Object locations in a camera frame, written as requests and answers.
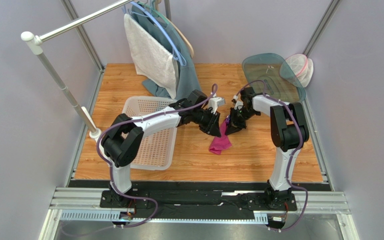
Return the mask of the magenta paper napkin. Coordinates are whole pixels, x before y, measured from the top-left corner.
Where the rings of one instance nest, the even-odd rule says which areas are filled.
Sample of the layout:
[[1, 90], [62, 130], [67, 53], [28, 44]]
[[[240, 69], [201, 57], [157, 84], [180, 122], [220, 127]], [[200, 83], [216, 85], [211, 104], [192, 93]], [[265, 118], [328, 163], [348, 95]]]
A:
[[229, 149], [232, 143], [226, 135], [227, 123], [224, 120], [220, 125], [221, 137], [215, 137], [209, 146], [209, 151], [213, 154], [220, 155], [222, 151]]

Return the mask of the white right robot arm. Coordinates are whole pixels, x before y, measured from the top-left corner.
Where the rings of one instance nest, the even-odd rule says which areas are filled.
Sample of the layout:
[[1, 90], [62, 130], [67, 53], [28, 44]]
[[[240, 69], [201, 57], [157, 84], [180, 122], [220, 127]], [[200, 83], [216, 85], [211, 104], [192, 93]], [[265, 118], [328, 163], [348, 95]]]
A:
[[310, 134], [303, 105], [286, 103], [267, 93], [256, 93], [244, 87], [233, 97], [234, 106], [226, 120], [225, 134], [237, 133], [247, 127], [247, 120], [265, 114], [270, 117], [270, 136], [276, 147], [274, 168], [264, 191], [268, 208], [277, 209], [292, 200], [291, 177], [298, 154]]

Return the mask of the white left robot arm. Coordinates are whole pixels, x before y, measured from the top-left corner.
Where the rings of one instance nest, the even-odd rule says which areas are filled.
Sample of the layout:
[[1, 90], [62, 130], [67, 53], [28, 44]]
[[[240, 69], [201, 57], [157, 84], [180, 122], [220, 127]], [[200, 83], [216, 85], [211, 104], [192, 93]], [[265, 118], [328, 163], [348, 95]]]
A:
[[126, 193], [131, 189], [131, 163], [138, 155], [142, 140], [166, 129], [194, 123], [205, 134], [220, 137], [220, 113], [217, 111], [225, 100], [216, 95], [217, 85], [210, 95], [194, 90], [187, 98], [180, 99], [143, 116], [128, 117], [120, 114], [96, 141], [96, 152], [109, 166], [110, 190], [120, 200], [131, 199]]

